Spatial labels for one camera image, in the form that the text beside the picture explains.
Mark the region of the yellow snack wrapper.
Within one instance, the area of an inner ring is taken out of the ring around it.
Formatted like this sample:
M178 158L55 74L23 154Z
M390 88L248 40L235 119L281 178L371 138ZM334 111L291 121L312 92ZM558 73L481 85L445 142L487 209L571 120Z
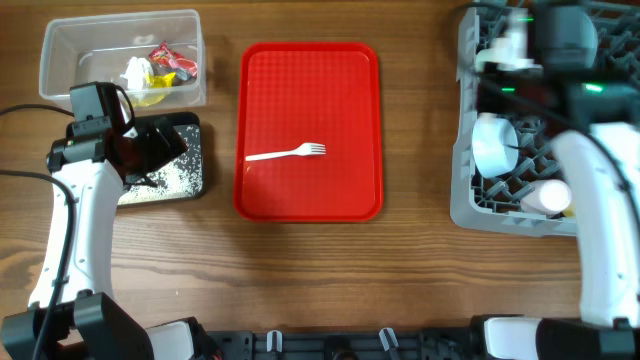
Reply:
M134 95L135 107L150 107L164 100L169 91L166 88L173 86L175 72L166 73L164 75L146 74L143 79L142 89L138 90Z

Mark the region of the white tissue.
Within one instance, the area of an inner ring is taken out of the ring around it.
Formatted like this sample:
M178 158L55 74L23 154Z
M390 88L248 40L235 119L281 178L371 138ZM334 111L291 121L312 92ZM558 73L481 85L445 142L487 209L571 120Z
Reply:
M146 58L131 57L120 77L126 80L128 90L140 91L148 87L147 76L152 74L151 63Z

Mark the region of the light blue bowl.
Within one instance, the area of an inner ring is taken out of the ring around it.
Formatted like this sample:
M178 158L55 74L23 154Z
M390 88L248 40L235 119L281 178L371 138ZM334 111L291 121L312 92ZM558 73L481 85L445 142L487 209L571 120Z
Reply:
M510 121L492 113L481 113L472 131L472 155L484 178L513 171L519 157L516 130Z

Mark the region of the red snack wrapper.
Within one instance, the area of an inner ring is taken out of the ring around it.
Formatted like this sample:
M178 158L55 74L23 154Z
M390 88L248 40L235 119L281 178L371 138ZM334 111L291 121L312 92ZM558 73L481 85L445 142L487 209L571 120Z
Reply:
M182 81L188 81L198 77L197 63L184 57L181 53L172 50L165 41L151 51L149 58L160 67L174 72Z

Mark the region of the green bowl with rice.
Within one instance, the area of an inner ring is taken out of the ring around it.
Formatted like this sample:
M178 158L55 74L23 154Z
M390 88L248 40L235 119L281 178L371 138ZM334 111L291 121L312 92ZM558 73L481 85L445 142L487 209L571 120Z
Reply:
M474 69L478 73L485 71L487 64L497 64L500 62L500 50L497 48L487 48L476 54Z

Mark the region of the yellow plastic cup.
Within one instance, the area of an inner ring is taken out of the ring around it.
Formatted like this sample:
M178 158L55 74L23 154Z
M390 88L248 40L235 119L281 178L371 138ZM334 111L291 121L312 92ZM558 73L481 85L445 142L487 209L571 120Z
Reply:
M567 209L565 209L563 211L563 215L565 217L568 217L568 218L574 218L575 217L575 211L574 211L574 209L572 207L568 207Z

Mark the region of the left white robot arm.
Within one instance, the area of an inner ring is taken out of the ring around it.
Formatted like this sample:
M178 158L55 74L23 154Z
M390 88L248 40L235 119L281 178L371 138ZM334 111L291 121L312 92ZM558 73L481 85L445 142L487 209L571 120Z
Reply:
M187 145L163 116L136 128L125 91L71 88L71 116L43 180L54 190L43 269L25 312L7 316L1 342L14 359L202 359L209 338L192 318L148 329L113 299L111 254L119 200Z

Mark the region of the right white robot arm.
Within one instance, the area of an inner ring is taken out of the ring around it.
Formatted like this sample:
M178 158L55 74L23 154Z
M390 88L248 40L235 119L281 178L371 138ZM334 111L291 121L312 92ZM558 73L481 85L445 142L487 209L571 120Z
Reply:
M482 323L494 359L635 359L639 355L639 90L593 66L585 6L548 1L506 11L507 27L476 62L505 112L557 126L551 148L568 184L581 265L576 320L494 315Z

